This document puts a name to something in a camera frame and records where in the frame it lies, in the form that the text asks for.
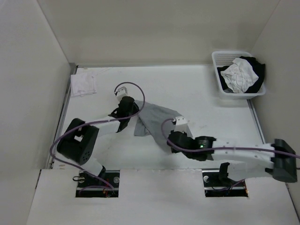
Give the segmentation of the grey tank top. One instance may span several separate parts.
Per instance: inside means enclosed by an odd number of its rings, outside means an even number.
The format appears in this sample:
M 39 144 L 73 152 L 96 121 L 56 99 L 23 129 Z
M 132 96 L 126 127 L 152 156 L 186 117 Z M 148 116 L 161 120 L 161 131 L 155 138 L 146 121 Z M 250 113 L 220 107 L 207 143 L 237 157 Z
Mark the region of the grey tank top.
M 164 125 L 162 123 L 166 119 L 174 119 L 178 116 L 181 116 L 181 114 L 175 110 L 145 103 L 143 110 L 138 114 L 134 136 L 144 137 L 150 135 L 161 150 L 170 153 L 171 148 L 167 145 L 165 136 L 168 136 L 174 130 L 174 125 L 171 121 L 167 121 Z

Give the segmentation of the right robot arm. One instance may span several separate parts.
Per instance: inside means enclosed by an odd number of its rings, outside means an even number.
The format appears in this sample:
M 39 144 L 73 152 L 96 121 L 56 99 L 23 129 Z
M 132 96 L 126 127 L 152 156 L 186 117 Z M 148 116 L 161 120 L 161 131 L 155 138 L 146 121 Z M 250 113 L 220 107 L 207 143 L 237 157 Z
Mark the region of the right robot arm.
M 282 139 L 254 147 L 236 147 L 215 137 L 189 137 L 172 131 L 167 140 L 172 153 L 181 152 L 196 161 L 221 161 L 217 180 L 224 186 L 249 178 L 272 177 L 283 183 L 296 183 L 299 156 Z

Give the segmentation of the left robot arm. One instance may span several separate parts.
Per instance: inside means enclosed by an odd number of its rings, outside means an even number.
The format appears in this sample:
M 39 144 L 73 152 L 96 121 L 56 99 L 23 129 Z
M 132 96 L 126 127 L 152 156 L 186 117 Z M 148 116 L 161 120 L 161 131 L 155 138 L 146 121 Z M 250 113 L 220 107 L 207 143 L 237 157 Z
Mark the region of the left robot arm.
M 100 136 L 124 130 L 130 121 L 130 116 L 138 111 L 139 107 L 135 100 L 124 96 L 120 99 L 118 108 L 104 118 L 107 120 L 105 123 L 88 125 L 79 118 L 73 119 L 65 136 L 58 142 L 57 152 L 89 172 L 89 181 L 93 186 L 102 186 L 105 182 L 105 167 L 91 157 L 96 140 Z

